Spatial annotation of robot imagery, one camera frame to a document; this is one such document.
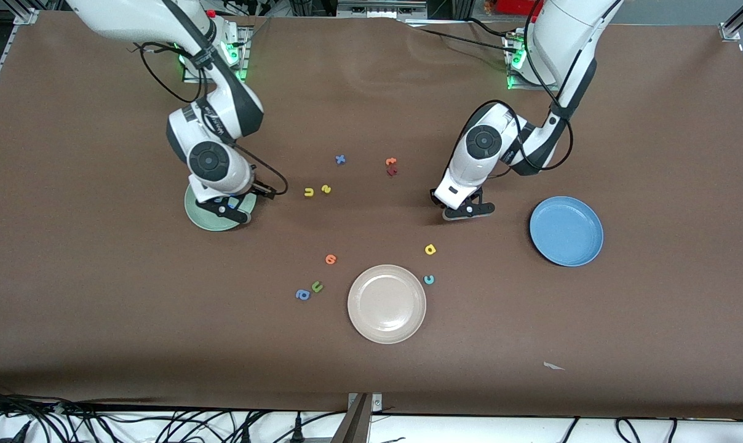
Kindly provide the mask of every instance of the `blue plate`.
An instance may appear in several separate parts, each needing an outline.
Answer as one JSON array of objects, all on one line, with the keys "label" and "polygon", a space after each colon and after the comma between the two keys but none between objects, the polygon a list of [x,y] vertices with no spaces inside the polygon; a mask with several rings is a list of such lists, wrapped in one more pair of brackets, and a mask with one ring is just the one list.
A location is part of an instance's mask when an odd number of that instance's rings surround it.
[{"label": "blue plate", "polygon": [[562,266],[590,263],[602,249],[602,222],[592,209],[573,197],[546,199],[533,211],[530,236],[549,261]]}]

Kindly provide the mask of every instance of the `brown tabletop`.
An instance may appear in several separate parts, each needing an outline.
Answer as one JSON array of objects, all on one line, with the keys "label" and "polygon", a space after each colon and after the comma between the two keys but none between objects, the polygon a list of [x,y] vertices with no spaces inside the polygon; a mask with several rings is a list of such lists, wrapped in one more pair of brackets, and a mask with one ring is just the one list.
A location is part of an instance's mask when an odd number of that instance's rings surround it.
[{"label": "brown tabletop", "polygon": [[[259,29],[248,84],[265,119],[240,142],[290,192],[224,233],[184,214],[188,172],[164,136],[182,104],[132,45],[66,12],[20,29],[0,76],[0,387],[288,409],[380,391],[398,412],[743,417],[737,45],[714,27],[611,26],[571,159],[488,182],[495,214],[448,223],[428,190],[470,113],[501,98],[540,124],[546,95],[506,90],[493,49],[394,20]],[[149,58],[177,84],[173,56]],[[555,266],[530,241],[531,211],[560,194],[602,219],[587,266]],[[398,345],[364,339],[347,314],[350,284],[380,263],[436,279],[423,325]],[[323,292],[296,300],[315,280]]]}]

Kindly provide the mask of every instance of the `red object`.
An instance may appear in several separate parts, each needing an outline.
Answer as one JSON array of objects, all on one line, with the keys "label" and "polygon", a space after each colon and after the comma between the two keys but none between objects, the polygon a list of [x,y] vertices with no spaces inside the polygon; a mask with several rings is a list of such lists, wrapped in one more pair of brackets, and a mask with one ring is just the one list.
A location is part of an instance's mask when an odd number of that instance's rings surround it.
[{"label": "red object", "polygon": [[[533,18],[538,17],[538,12],[544,5],[545,0],[538,2],[538,7],[533,12]],[[512,14],[517,16],[526,16],[533,9],[534,0],[498,0],[495,9],[502,14]]]}]

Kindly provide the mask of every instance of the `white paper scrap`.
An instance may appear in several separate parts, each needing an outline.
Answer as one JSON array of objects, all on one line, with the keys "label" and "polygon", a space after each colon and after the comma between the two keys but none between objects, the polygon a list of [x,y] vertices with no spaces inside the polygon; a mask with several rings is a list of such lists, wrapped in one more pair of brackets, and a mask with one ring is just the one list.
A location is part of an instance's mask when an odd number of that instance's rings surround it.
[{"label": "white paper scrap", "polygon": [[548,364],[548,362],[544,362],[544,365],[545,365],[546,367],[548,367],[549,369],[554,369],[554,370],[565,370],[565,369],[563,369],[562,367],[559,367],[559,365]]}]

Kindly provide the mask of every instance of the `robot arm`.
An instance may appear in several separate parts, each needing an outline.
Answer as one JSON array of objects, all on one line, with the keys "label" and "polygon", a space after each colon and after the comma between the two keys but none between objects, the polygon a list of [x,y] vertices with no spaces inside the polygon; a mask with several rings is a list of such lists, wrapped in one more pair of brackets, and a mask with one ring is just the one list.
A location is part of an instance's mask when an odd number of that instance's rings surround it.
[{"label": "robot arm", "polygon": [[481,185],[498,160],[520,175],[533,175],[549,163],[566,124],[585,94],[596,70],[596,44],[621,0],[546,0],[527,33],[530,61],[520,74],[537,84],[531,65],[546,84],[560,88],[557,104],[540,127],[527,122],[507,104],[493,100],[477,109],[462,129],[440,185],[432,191],[443,217],[456,220],[490,215],[482,204]]},{"label": "robot arm", "polygon": [[241,83],[219,50],[224,28],[220,17],[208,18],[198,0],[68,0],[82,21],[101,36],[133,42],[174,42],[191,54],[189,62],[216,83],[216,90],[169,115],[166,135],[189,168],[197,204],[239,223],[248,214],[221,211],[209,200],[246,193],[272,198],[275,191],[256,182],[253,167],[232,148],[236,138],[260,128],[262,104]]}]

